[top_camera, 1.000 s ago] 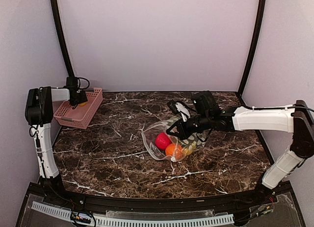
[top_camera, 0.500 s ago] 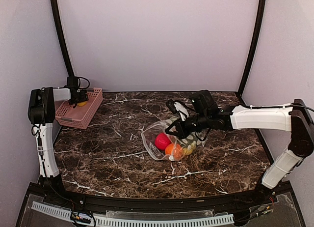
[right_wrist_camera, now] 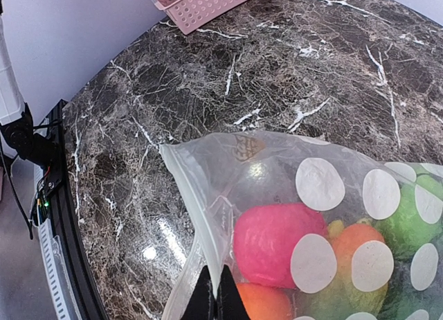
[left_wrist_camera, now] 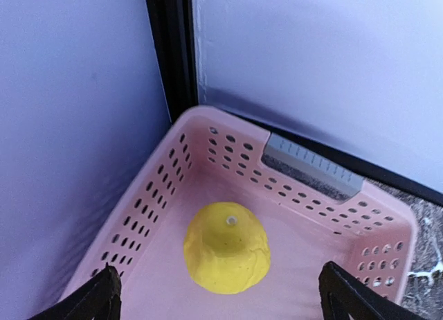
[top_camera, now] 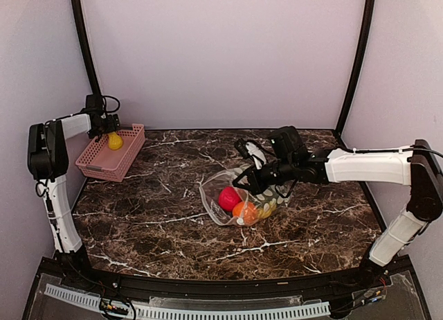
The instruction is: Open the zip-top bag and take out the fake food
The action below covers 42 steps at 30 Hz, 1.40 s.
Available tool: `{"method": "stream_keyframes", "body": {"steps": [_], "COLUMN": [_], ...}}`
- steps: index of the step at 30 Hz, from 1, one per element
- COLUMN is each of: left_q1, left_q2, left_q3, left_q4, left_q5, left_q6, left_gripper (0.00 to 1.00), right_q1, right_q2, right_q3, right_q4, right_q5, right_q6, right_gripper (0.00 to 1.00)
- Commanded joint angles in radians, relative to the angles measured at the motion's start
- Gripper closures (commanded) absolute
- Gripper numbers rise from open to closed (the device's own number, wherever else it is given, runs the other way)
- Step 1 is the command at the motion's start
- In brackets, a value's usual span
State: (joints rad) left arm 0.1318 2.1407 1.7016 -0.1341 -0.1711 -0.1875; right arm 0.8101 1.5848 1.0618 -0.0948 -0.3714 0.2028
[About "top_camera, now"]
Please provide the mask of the yellow fake lemon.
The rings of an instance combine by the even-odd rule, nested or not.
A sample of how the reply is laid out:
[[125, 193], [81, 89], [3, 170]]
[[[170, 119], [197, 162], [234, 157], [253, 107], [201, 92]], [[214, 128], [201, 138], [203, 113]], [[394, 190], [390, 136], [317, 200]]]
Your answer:
[[117, 132], [108, 133], [108, 148], [110, 150], [119, 150], [123, 146], [123, 138]]

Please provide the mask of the orange fake orange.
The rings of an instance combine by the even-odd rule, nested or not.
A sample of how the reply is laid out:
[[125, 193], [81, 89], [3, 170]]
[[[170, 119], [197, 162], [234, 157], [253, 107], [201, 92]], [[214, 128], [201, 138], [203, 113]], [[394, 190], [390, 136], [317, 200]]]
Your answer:
[[252, 202], [240, 202], [232, 211], [233, 217], [242, 218], [245, 224], [252, 224], [258, 220], [258, 211]]

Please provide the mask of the red fake apple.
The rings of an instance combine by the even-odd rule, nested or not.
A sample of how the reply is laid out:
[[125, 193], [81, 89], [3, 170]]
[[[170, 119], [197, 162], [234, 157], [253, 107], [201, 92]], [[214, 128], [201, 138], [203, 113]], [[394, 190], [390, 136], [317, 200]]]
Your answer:
[[228, 212], [232, 212], [235, 206], [241, 201], [241, 197], [232, 186], [225, 187], [222, 192], [220, 192], [218, 198], [219, 206]]

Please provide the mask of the yellow fake banana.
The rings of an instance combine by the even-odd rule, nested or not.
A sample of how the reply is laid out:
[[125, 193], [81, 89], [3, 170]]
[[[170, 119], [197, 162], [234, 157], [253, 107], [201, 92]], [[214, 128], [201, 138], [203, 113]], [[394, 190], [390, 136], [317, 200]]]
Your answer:
[[272, 199], [270, 202], [266, 202], [263, 207], [258, 207], [257, 217], [261, 220], [268, 218], [276, 209], [276, 205], [276, 200]]

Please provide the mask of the clear polka dot zip bag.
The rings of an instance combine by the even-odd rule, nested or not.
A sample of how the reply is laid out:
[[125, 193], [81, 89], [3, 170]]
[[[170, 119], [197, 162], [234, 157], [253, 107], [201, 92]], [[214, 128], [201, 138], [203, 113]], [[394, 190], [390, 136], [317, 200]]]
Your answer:
[[[218, 204], [218, 198], [220, 192], [225, 187], [232, 186], [233, 180], [244, 170], [248, 168], [247, 165], [239, 166], [237, 168], [231, 168], [223, 170], [212, 177], [209, 177], [199, 187], [199, 193], [201, 196], [201, 202], [209, 214], [212, 221], [219, 226], [253, 226], [255, 223], [265, 220], [259, 219], [252, 224], [245, 224], [242, 218], [233, 217], [232, 212], [223, 210]], [[248, 191], [233, 187], [237, 194], [241, 197], [242, 202], [252, 202], [258, 207], [263, 207], [266, 202], [270, 202], [272, 199], [276, 200], [276, 209], [271, 214], [283, 206], [287, 206], [291, 195], [289, 194], [290, 185], [285, 184], [283, 186], [270, 186], [266, 191], [259, 195], [251, 195]]]

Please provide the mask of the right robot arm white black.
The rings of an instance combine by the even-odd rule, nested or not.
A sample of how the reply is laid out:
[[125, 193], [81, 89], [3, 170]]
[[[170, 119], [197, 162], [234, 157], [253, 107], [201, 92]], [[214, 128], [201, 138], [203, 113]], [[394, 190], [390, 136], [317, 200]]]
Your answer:
[[425, 140], [411, 146], [378, 150], [334, 148], [310, 152], [298, 130], [285, 126], [272, 131], [269, 140], [275, 161], [266, 162], [262, 148], [252, 141], [238, 140], [237, 151], [253, 158], [254, 165], [243, 171], [233, 186], [259, 195], [270, 186], [287, 181], [311, 184], [368, 181], [410, 187], [410, 200], [399, 216], [376, 239], [365, 262], [353, 274], [360, 288], [371, 286], [394, 256], [442, 214], [442, 169], [439, 152]]

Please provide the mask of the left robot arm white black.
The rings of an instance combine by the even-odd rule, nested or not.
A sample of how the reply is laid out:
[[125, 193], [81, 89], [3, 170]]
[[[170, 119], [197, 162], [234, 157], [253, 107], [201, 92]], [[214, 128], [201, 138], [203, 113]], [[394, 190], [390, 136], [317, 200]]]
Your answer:
[[82, 248], [71, 215], [66, 174], [69, 155], [66, 141], [80, 134], [90, 139], [120, 128], [116, 97], [91, 94], [79, 112], [31, 125], [28, 131], [27, 167], [35, 180], [35, 193], [44, 202], [55, 250], [60, 259], [70, 259]]

